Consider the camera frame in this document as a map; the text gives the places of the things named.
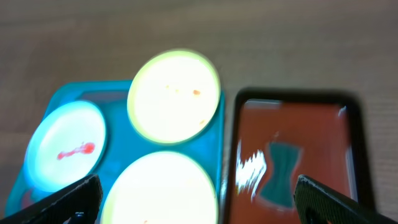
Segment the teal plastic tray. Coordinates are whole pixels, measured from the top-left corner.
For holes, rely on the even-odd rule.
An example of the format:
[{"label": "teal plastic tray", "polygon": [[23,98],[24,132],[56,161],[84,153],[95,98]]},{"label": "teal plastic tray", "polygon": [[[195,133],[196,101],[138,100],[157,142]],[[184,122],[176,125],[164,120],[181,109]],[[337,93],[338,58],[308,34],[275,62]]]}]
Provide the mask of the teal plastic tray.
[{"label": "teal plastic tray", "polygon": [[[80,82],[61,87],[52,97],[44,118],[53,110],[75,100],[88,100],[99,106],[107,126],[107,143],[104,154],[93,173],[98,174],[105,199],[121,172],[138,158],[157,151],[175,151],[197,161],[208,173],[220,201],[221,169],[223,155],[224,94],[208,126],[197,136],[174,145],[160,145],[142,138],[131,126],[127,117],[127,94],[131,81]],[[6,216],[38,202],[48,193],[29,185],[23,169],[19,172],[6,204]]]}]

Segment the wooden table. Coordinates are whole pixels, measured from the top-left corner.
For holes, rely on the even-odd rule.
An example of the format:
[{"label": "wooden table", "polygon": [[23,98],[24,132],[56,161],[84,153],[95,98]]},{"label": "wooden table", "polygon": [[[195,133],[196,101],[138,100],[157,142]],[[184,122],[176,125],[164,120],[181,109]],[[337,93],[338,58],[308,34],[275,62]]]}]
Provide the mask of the wooden table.
[{"label": "wooden table", "polygon": [[398,220],[397,11],[393,0],[0,1],[1,213],[57,88],[132,79],[153,55],[187,47],[220,73],[225,160],[242,87],[357,93],[378,206]]}]

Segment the small white dish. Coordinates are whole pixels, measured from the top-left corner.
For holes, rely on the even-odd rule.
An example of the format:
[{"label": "small white dish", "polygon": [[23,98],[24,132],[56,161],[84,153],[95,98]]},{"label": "small white dish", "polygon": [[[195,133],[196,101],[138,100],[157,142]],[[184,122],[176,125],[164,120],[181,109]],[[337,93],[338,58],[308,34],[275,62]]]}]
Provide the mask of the small white dish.
[{"label": "small white dish", "polygon": [[74,101],[57,108],[30,139],[24,163],[28,183],[56,192],[80,180],[101,159],[105,139],[105,120],[96,105]]},{"label": "small white dish", "polygon": [[129,165],[115,181],[102,224],[216,224],[215,188],[205,170],[176,152],[155,152]]},{"label": "small white dish", "polygon": [[220,79],[202,54],[170,50],[150,59],[132,81],[127,113],[146,139],[172,144],[194,137],[213,117]]}]

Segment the teal object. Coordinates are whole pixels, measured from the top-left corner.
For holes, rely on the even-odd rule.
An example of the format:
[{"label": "teal object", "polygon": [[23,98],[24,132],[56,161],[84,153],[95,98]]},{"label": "teal object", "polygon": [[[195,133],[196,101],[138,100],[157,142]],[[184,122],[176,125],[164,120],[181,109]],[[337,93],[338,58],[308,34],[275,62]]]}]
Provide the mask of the teal object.
[{"label": "teal object", "polygon": [[286,143],[269,144],[274,172],[260,191],[260,197],[274,205],[293,208],[292,183],[290,178],[300,156],[300,148]]},{"label": "teal object", "polygon": [[[180,144],[161,145],[142,138],[131,126],[126,108],[131,82],[131,80],[123,80],[69,83],[53,95],[44,114],[46,118],[53,110],[76,100],[91,101],[104,114],[107,142],[101,160],[92,171],[99,175],[104,192],[98,216],[100,217],[105,199],[121,172],[140,157],[159,151],[179,152],[199,163],[210,176],[217,197],[220,199],[224,93],[221,92],[215,115],[201,133]],[[8,197],[6,216],[21,210],[23,203],[38,202],[49,195],[47,192],[33,188],[26,180],[22,168]]]}]

